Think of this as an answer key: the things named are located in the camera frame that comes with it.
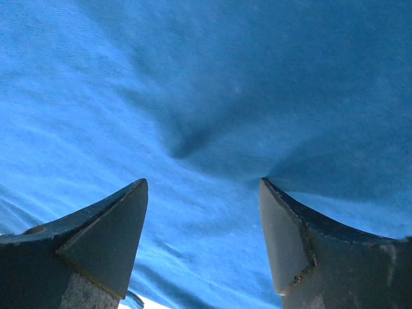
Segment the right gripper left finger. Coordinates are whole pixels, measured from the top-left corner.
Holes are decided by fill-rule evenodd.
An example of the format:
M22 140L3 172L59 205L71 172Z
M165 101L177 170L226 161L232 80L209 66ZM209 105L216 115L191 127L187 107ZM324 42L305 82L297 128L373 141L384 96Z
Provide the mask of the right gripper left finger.
M117 308L144 225L139 179L79 211L1 236L2 308Z

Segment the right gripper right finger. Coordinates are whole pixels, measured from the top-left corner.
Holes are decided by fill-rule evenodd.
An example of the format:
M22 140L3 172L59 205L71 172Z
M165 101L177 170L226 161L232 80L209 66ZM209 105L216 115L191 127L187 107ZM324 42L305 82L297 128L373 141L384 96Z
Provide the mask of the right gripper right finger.
M259 209L284 308L410 308L411 239L335 221L262 179Z

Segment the dark blue t shirt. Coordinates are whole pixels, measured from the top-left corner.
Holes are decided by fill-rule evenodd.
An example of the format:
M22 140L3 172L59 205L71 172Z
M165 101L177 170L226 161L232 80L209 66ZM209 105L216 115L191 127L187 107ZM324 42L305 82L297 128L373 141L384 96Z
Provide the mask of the dark blue t shirt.
M145 178L130 290L280 308L268 177L411 235L410 1L2 1L1 233Z

